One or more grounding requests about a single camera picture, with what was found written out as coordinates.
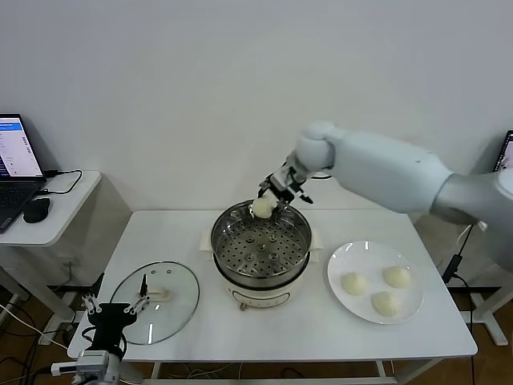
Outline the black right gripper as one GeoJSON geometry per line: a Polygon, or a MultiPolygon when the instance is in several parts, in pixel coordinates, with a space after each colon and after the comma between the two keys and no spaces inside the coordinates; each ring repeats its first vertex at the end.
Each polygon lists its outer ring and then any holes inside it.
{"type": "Polygon", "coordinates": [[[293,179],[291,172],[272,173],[259,184],[257,193],[258,198],[272,197],[277,199],[275,207],[275,220],[287,221],[293,218],[293,212],[287,203],[291,203],[296,198],[296,191],[293,189],[293,179]]]}

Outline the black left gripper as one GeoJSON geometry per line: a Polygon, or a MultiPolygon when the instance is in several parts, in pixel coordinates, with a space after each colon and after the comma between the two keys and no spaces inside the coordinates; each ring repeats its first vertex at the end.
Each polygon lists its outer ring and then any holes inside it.
{"type": "Polygon", "coordinates": [[[103,277],[104,273],[101,273],[89,291],[82,296],[88,321],[95,328],[89,350],[119,350],[124,328],[134,324],[137,319],[135,314],[143,311],[150,302],[147,294],[147,275],[143,275],[139,296],[131,305],[128,303],[99,304],[98,295],[103,277]]]}

